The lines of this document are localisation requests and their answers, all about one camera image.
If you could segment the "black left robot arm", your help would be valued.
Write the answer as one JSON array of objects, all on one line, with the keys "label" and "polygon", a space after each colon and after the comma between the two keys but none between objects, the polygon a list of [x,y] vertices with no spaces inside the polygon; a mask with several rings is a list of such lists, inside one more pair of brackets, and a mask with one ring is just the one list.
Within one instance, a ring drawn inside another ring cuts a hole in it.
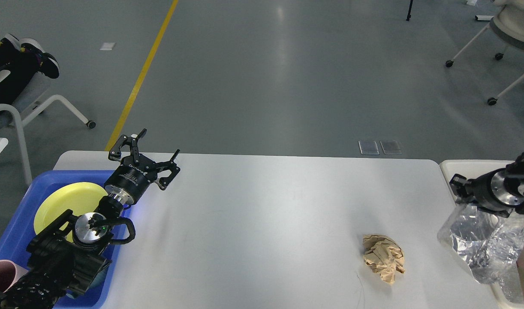
[{"label": "black left robot arm", "polygon": [[74,215],[64,209],[30,241],[29,271],[0,291],[0,309],[52,309],[67,293],[84,295],[112,263],[105,250],[135,239],[135,226],[123,211],[135,205],[151,184],[165,190],[180,172],[175,161],[179,149],[162,162],[140,153],[137,143],[146,132],[122,135],[109,150],[109,160],[119,165],[103,184],[105,195],[94,210]]}]

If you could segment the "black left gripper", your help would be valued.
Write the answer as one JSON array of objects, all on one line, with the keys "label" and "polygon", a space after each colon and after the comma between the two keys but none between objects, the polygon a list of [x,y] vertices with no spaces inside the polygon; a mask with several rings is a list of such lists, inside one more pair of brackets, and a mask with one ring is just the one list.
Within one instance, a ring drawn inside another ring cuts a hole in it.
[{"label": "black left gripper", "polygon": [[[175,162],[181,150],[177,149],[169,161],[156,163],[148,157],[140,157],[138,141],[146,135],[144,128],[135,136],[121,135],[108,151],[110,161],[119,161],[117,169],[104,183],[105,191],[111,195],[121,196],[123,205],[135,205],[154,182],[164,191],[181,171]],[[129,156],[121,158],[123,147],[129,148]],[[158,178],[162,172],[169,171],[168,176]]]}]

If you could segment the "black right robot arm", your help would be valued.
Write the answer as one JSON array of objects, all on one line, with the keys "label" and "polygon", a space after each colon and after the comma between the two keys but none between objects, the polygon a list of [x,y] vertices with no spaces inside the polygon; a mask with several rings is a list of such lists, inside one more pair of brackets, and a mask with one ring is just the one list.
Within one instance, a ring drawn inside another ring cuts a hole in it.
[{"label": "black right robot arm", "polygon": [[459,202],[474,203],[485,213],[503,218],[513,212],[524,215],[524,152],[511,164],[474,179],[456,173],[449,186]]}]

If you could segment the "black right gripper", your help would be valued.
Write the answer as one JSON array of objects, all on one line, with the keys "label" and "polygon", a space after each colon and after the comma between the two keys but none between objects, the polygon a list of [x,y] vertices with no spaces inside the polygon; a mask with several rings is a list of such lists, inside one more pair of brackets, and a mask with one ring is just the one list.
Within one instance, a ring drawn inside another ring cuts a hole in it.
[{"label": "black right gripper", "polygon": [[507,218],[511,213],[524,213],[521,178],[506,174],[505,168],[488,172],[475,179],[454,174],[449,186],[457,204],[476,203],[485,213]]}]

